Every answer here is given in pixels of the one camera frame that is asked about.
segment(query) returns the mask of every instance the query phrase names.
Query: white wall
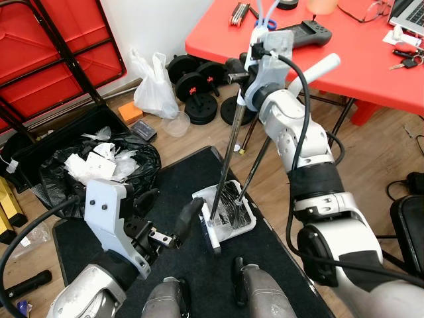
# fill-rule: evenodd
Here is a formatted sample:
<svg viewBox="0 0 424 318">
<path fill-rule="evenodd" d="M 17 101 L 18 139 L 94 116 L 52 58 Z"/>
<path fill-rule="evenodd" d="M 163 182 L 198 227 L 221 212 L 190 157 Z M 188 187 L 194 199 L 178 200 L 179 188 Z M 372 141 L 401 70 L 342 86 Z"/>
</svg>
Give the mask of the white wall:
<svg viewBox="0 0 424 318">
<path fill-rule="evenodd" d="M 151 61 L 152 54 L 184 54 L 186 37 L 213 0 L 101 0 L 128 74 L 101 89 L 101 95 L 135 80 L 129 52 L 136 48 Z"/>
</svg>

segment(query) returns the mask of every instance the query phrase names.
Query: black weight plate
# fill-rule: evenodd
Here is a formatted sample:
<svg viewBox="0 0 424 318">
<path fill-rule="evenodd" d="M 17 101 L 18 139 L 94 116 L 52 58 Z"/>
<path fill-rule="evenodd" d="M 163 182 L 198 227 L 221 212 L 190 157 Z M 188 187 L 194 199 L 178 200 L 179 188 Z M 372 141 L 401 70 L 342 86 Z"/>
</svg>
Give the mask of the black weight plate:
<svg viewBox="0 0 424 318">
<path fill-rule="evenodd" d="M 210 123 L 217 114 L 217 100 L 209 94 L 197 94 L 201 106 L 198 106 L 194 98 L 189 98 L 185 103 L 185 113 L 190 117 L 190 122 L 195 125 Z"/>
<path fill-rule="evenodd" d="M 168 65 L 168 75 L 172 83 L 176 83 L 184 74 L 194 72 L 199 61 L 189 55 L 176 56 Z"/>
<path fill-rule="evenodd" d="M 221 105 L 221 118 L 226 122 L 228 125 L 232 125 L 234 121 L 234 114 L 236 113 L 236 107 L 237 107 L 237 96 L 230 97 L 226 100 L 224 100 L 223 104 Z M 249 122 L 253 120 L 256 113 L 254 111 L 251 111 L 246 108 L 244 111 L 243 120 L 241 121 L 241 125 L 247 125 Z"/>
<path fill-rule="evenodd" d="M 187 101 L 194 91 L 196 93 L 209 91 L 209 84 L 206 79 L 197 72 L 184 75 L 175 84 L 175 95 L 180 101 Z"/>
<path fill-rule="evenodd" d="M 215 85 L 221 85 L 224 82 L 224 67 L 220 63 L 206 62 L 197 68 L 197 72 L 205 76 L 206 79 L 213 78 Z"/>
</svg>

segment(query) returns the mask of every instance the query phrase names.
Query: orange box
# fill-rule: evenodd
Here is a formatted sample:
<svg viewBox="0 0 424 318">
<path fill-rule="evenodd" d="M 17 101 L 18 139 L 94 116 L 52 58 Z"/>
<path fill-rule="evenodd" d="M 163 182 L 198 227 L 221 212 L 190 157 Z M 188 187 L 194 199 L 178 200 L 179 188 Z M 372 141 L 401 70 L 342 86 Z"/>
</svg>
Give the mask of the orange box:
<svg viewBox="0 0 424 318">
<path fill-rule="evenodd" d="M 142 110 L 135 107 L 134 101 L 119 107 L 118 110 L 127 125 L 132 124 L 143 116 Z"/>
</svg>

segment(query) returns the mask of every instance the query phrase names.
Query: laptop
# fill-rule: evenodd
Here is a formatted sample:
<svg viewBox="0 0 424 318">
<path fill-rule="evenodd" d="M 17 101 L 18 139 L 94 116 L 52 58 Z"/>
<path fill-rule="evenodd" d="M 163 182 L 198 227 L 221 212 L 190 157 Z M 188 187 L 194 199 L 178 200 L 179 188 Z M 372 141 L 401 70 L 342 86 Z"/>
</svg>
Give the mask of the laptop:
<svg viewBox="0 0 424 318">
<path fill-rule="evenodd" d="M 394 0 L 389 23 L 424 36 L 424 0 Z"/>
</svg>

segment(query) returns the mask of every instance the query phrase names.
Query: black foam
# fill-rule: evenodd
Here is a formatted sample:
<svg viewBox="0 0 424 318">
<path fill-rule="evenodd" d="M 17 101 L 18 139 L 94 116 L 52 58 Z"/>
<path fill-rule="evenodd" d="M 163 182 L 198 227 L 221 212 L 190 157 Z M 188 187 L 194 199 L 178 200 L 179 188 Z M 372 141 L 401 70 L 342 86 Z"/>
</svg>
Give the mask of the black foam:
<svg viewBox="0 0 424 318">
<path fill-rule="evenodd" d="M 161 170 L 156 180 L 160 195 L 147 218 L 161 231 L 172 231 L 191 194 L 219 181 L 221 161 L 216 149 L 207 147 Z M 156 284 L 167 276 L 184 277 L 191 288 L 192 317 L 249 317 L 247 308 L 234 302 L 231 262 L 236 256 L 258 264 L 271 274 L 286 293 L 298 318 L 334 317 L 317 291 L 271 231 L 258 209 L 252 207 L 256 227 L 222 245 L 220 255 L 211 254 L 196 220 L 191 236 L 179 250 L 165 250 L 152 265 L 146 281 L 136 281 L 117 316 L 140 318 L 144 303 Z M 65 284 L 68 285 L 100 250 L 88 226 L 80 220 L 60 221 L 54 238 Z"/>
</svg>

